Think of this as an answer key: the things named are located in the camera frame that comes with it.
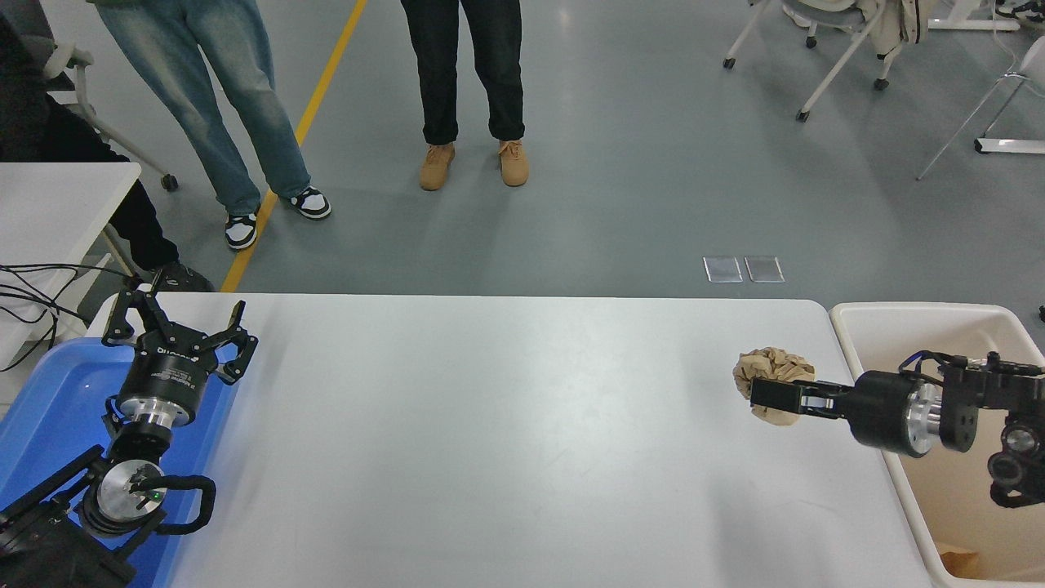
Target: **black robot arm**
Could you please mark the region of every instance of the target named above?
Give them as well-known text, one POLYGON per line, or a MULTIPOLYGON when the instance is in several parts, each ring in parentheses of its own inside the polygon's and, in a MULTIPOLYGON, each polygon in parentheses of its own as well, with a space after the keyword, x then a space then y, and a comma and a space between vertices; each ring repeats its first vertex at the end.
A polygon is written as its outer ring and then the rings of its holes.
POLYGON ((853 386, 830 382, 751 382, 751 405, 796 415, 844 419, 859 443, 922 457, 939 441, 966 452, 976 439, 979 409, 1006 410, 1001 451, 988 461, 991 498, 1006 508, 1045 502, 1045 370, 923 351, 896 373, 866 372, 853 386), (938 366, 942 378, 922 372, 938 366))
POLYGON ((0 587, 122 588, 135 575, 126 558, 150 534, 185 535, 208 523, 214 483, 165 475, 160 461, 173 429, 195 420, 207 378, 216 374, 232 384, 246 373, 258 340, 240 326, 245 306, 237 303, 228 328, 208 336, 169 322, 152 291, 119 293, 102 344, 133 345, 135 356, 119 393, 106 400, 112 442, 104 454, 95 446, 0 511, 0 587), (144 327, 138 337, 126 319, 131 309, 144 327), (236 356, 219 363, 216 352, 229 345, 236 356), (171 491, 202 493, 194 520, 163 522, 161 505, 171 491), (68 519, 70 511, 79 525, 68 519), (94 539, 123 535, 129 540, 112 550, 94 539))

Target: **chair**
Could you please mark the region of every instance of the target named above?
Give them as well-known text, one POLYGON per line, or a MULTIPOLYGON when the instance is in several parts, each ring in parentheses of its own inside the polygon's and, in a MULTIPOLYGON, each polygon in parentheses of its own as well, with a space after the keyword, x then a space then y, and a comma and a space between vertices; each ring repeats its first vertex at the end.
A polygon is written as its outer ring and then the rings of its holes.
POLYGON ((951 135, 951 138, 948 139, 946 143, 944 143, 944 146, 939 147, 939 150, 936 151, 936 155, 933 156, 932 160, 929 161, 929 164, 925 166, 925 169, 923 169, 922 172, 919 173, 915 180, 921 180, 922 178, 925 177, 926 173, 929 172, 929 168, 932 167, 934 163, 936 163, 936 160, 939 159, 939 156, 944 155, 944 151, 947 150, 947 147, 949 147, 951 143, 954 142, 954 139, 957 138, 958 133, 960 133, 961 130, 965 128, 967 124, 969 124, 969 121, 972 120, 973 116, 975 116, 977 112, 979 112, 979 109, 983 107, 988 98, 991 97, 991 94, 993 94, 994 91, 998 88, 998 86, 1001 85, 1001 81, 1009 77, 1016 77, 1020 81, 1019 84, 1016 85, 1016 88, 1013 90, 1013 93, 1005 100, 1005 103, 1001 104, 1001 108, 998 110, 998 113, 995 114, 994 118, 991 119, 991 122, 986 125, 986 128, 984 128, 983 132, 980 134, 980 136, 976 138, 976 140, 973 142, 973 146, 976 148, 977 152, 1029 152, 1029 154, 1045 155, 1045 141, 1042 140, 990 139, 986 136, 986 134, 991 132, 991 128, 994 127, 995 122, 998 121, 998 118, 1001 116, 1001 113, 1004 112, 1005 108, 1008 107, 1008 103, 1013 101, 1013 98, 1016 97, 1016 94, 1024 87, 1024 85, 1027 81, 1030 81, 1031 85, 1037 86, 1038 89, 1045 88, 1045 37, 1043 37, 1038 41, 1035 41, 1034 45, 1031 45, 1030 48, 1027 49, 1026 54, 1023 55, 1023 61, 1020 62, 1020 66, 1016 70, 1006 71, 1001 75, 1001 77, 999 77, 994 81, 994 85, 991 86, 991 89, 988 90, 986 94, 984 94, 983 97, 980 98, 980 101, 978 104, 976 104, 976 108, 974 108, 972 113, 970 113, 969 116, 966 117, 966 121, 962 122, 960 126, 958 126, 958 130, 955 131, 953 135, 951 135))
POLYGON ((94 126, 102 140, 110 139, 122 145, 131 155, 159 171, 160 185, 167 191, 178 189, 178 178, 167 171, 157 160, 132 143, 110 124, 99 119, 94 107, 87 97, 87 66, 94 63, 91 53, 76 48, 72 43, 56 43, 47 16, 39 0, 2 0, 0 10, 11 23, 15 30, 33 57, 44 64, 44 77, 47 79, 48 92, 74 91, 76 101, 65 103, 70 110, 94 126), (70 80, 65 70, 74 71, 74 79, 70 80))
MULTIPOLYGON (((756 9, 754 16, 748 21, 747 26, 744 30, 740 32, 740 37, 734 42, 733 47, 729 47, 729 51, 726 53, 725 61, 722 62, 722 67, 725 69, 733 69, 734 64, 737 63, 737 51, 740 49, 741 44, 754 28, 754 23, 759 20, 759 17, 766 10, 766 8, 771 4, 771 0, 748 0, 748 2, 753 6, 759 4, 756 9)), ((786 6, 794 10, 795 14, 805 17, 810 20, 813 24, 809 27, 806 37, 806 47, 812 49, 816 47, 816 27, 817 25, 832 26, 836 28, 841 28, 843 30, 852 31, 853 41, 850 43, 849 49, 842 53, 842 56, 835 63, 835 66, 831 68, 828 72, 827 77, 820 81, 820 85, 816 87, 813 91, 813 95, 806 100, 798 114, 795 115, 795 119, 799 122, 805 122, 809 119, 809 111, 813 108, 813 103, 820 97, 820 94, 827 90, 828 86, 835 78, 835 75, 841 70, 845 62, 849 61, 850 56, 856 51, 856 48, 863 43, 867 34, 875 27, 875 24, 881 20, 882 15, 885 13, 886 3, 884 1, 879 1, 875 14, 866 19, 859 8, 856 7, 855 2, 846 4, 845 2, 816 2, 817 6, 812 6, 809 3, 811 0, 781 0, 786 6), (825 9, 826 7, 838 6, 838 9, 825 9)), ((900 47, 890 51, 884 56, 880 56, 885 62, 882 69, 881 77, 875 79, 874 88, 875 90, 884 90, 889 81, 886 76, 889 73, 889 67, 892 65, 892 60, 896 58, 897 54, 900 53, 900 47)))

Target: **white bin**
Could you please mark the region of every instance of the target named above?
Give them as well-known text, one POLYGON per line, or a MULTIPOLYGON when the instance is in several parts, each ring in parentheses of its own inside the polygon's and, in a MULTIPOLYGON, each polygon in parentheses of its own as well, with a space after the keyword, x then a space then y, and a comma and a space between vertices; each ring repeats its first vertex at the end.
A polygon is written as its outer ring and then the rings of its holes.
MULTIPOLYGON (((868 370, 893 372, 921 350, 971 358, 996 351, 1007 361, 1045 366, 1023 326, 1001 307, 846 304, 831 310, 831 322, 854 380, 868 370)), ((1001 450, 1004 417, 1003 410, 980 410, 976 442, 968 453, 937 444, 921 460, 885 454, 926 567, 940 586, 985 588, 1012 582, 1045 588, 1045 504, 1002 509, 989 495, 986 461, 1001 450), (979 552, 984 580, 948 573, 934 540, 979 552)))

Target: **white desk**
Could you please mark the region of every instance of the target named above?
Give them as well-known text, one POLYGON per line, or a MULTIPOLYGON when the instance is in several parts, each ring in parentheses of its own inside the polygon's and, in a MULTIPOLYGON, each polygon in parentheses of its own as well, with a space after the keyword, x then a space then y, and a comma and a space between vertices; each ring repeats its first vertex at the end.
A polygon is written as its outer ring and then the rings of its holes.
MULTIPOLYGON (((79 263, 141 173, 137 163, 0 163, 0 263, 79 263)), ((68 271, 25 276, 55 296, 68 271)), ((22 285, 0 273, 0 283, 22 285)), ((32 303, 0 299, 24 317, 32 303)), ((6 368, 33 326, 0 313, 0 369, 6 368)))
POLYGON ((881 454, 734 386, 766 346, 852 382, 813 303, 160 296, 208 333, 240 299, 177 588, 931 586, 881 454))

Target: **yellow floor line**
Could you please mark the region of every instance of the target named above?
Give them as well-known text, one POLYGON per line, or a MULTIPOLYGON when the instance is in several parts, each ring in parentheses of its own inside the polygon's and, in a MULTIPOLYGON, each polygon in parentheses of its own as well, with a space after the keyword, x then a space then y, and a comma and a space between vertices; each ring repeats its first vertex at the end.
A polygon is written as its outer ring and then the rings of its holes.
MULTIPOLYGON (((366 7, 367 0, 356 0, 352 15, 348 17, 348 22, 345 23, 345 28, 341 31, 341 38, 338 39, 338 43, 330 52, 330 58, 327 60, 327 65, 323 68, 323 74, 320 75, 316 90, 312 91, 312 97, 308 100, 308 105, 305 107, 305 112, 301 115, 298 127, 294 132, 299 145, 304 143, 305 137, 308 136, 308 130, 312 126, 316 113, 319 112, 320 104, 323 103, 326 91, 330 87, 330 80, 333 79, 333 74, 338 71, 338 65, 341 63, 342 55, 345 54, 348 41, 352 38, 355 25, 359 22, 363 9, 366 7)), ((275 208, 277 199, 276 194, 272 190, 269 190, 261 201, 261 208, 258 210, 257 219, 258 240, 261 239, 261 231, 264 230, 264 226, 269 221, 269 215, 272 213, 272 209, 275 208)), ((257 249, 258 240, 255 240, 252 246, 236 253, 235 259, 232 260, 232 266, 229 267, 229 273, 225 276, 225 281, 222 282, 222 291, 235 291, 239 287, 239 280, 242 279, 243 272, 247 271, 247 264, 250 263, 251 257, 254 256, 254 250, 257 249)))

